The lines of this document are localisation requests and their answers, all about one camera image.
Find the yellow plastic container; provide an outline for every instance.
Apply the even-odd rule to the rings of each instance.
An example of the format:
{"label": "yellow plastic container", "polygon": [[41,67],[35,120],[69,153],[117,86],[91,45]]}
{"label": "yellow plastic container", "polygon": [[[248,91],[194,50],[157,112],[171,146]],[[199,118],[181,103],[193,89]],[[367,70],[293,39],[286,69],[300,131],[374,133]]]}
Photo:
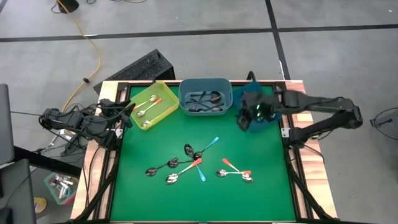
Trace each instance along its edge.
{"label": "yellow plastic container", "polygon": [[[148,101],[152,95],[156,95],[157,99],[161,98],[162,101],[147,110],[142,117],[138,117],[137,113],[147,109],[154,102],[148,102],[131,113],[132,119],[136,122],[137,126],[143,130],[148,130],[167,115],[178,109],[178,98],[163,81],[156,81],[156,83],[132,97],[131,102],[139,105]],[[150,121],[150,123],[147,126],[142,126],[145,121]]]}

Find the blue plastic container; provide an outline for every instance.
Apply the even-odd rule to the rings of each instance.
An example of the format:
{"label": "blue plastic container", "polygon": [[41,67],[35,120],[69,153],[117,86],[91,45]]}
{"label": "blue plastic container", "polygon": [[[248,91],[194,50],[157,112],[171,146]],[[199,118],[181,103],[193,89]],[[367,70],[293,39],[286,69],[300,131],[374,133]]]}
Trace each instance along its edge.
{"label": "blue plastic container", "polygon": [[[201,95],[204,91],[210,93],[212,91],[218,91],[221,95],[221,101],[219,103],[224,103],[222,111],[202,111],[202,112],[191,112],[188,109],[194,105],[185,105],[185,102],[191,101],[191,98],[199,100],[199,97],[191,97],[191,94]],[[206,95],[200,101],[209,100],[211,96]],[[227,112],[228,108],[231,107],[233,102],[232,97],[232,86],[229,80],[225,78],[190,78],[181,82],[180,84],[180,107],[184,110],[187,115],[190,116],[217,116],[223,115]],[[216,106],[217,104],[212,104],[210,102],[203,103],[209,107]],[[197,109],[206,109],[202,105],[197,105]]]}
{"label": "blue plastic container", "polygon": [[[242,108],[241,100],[243,97],[243,92],[250,93],[250,92],[263,92],[260,84],[258,82],[251,82],[248,83],[241,88],[233,91],[233,106],[240,110]],[[269,124],[276,122],[282,116],[280,114],[275,114],[274,119],[272,121],[263,120],[261,122],[252,121],[249,125],[248,131],[255,133],[265,129]]]}

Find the green mat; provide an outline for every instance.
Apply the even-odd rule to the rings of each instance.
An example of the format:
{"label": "green mat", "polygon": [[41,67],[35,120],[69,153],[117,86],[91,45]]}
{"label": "green mat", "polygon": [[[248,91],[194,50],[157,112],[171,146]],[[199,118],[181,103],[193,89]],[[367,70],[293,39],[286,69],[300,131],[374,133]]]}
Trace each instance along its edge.
{"label": "green mat", "polygon": [[[131,97],[145,87],[133,87]],[[178,96],[178,87],[170,87]],[[265,86],[272,93],[270,86]],[[259,133],[240,130],[237,110],[223,116],[187,116],[180,108],[158,124],[143,131],[134,124],[123,138],[118,179],[114,191],[111,221],[292,221],[295,220],[289,180],[284,162],[280,129],[271,124]],[[185,144],[200,151],[215,137],[220,140],[203,154],[200,164],[206,182],[194,167],[173,185],[165,178],[187,164],[159,169],[184,153]],[[227,158],[240,170],[251,170],[253,183],[239,175],[217,177],[218,169],[234,171],[222,162]]]}

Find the gray floor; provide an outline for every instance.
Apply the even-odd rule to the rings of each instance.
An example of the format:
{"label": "gray floor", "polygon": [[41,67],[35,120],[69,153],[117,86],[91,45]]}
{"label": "gray floor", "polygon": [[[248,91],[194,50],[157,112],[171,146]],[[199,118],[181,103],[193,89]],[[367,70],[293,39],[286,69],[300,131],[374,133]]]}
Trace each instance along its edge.
{"label": "gray floor", "polygon": [[[398,24],[398,2],[370,0],[272,0],[278,27]],[[174,30],[268,28],[263,0],[148,0],[143,4],[79,0],[74,15],[86,34]],[[1,37],[78,35],[70,18],[53,14],[54,1],[8,0],[0,12]],[[290,76],[304,80],[307,93],[351,98],[360,108],[360,129],[339,129],[321,142],[338,216],[357,222],[398,220],[397,141],[377,133],[368,122],[396,106],[397,29],[281,33]],[[95,40],[103,68],[74,99],[97,100],[95,83],[153,49],[174,65],[178,79],[192,77],[282,79],[271,33]],[[0,43],[0,83],[10,88],[14,111],[42,113],[61,108],[70,93],[96,67],[85,40]],[[313,113],[316,121],[325,114]],[[36,117],[12,115],[15,144],[31,150],[52,138]],[[51,196],[42,185],[48,172],[36,172],[36,196]],[[71,206],[49,204],[39,223],[66,221]]]}

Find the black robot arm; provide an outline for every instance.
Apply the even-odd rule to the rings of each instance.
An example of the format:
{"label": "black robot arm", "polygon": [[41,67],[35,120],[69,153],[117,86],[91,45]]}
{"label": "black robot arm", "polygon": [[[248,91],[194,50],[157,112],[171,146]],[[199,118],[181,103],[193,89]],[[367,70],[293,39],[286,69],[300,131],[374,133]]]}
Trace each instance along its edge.
{"label": "black robot arm", "polygon": [[343,97],[314,97],[293,90],[277,91],[274,95],[254,92],[244,93],[242,106],[238,124],[243,129],[247,129],[251,121],[272,119],[275,114],[295,114],[307,110],[334,113],[332,117],[306,128],[282,129],[283,138],[287,138],[293,147],[303,147],[309,138],[336,128],[356,129],[363,124],[359,108]]}
{"label": "black robot arm", "polygon": [[[127,128],[132,127],[130,114],[135,104],[129,105],[130,100],[114,103],[108,99],[102,99],[98,104],[79,110],[74,106],[70,111],[61,112],[56,108],[46,109],[39,117],[39,123],[43,128],[66,129],[83,136],[89,140],[94,139],[100,147],[116,150],[117,136],[111,130],[118,122]],[[96,108],[101,109],[99,115],[95,115]]]}

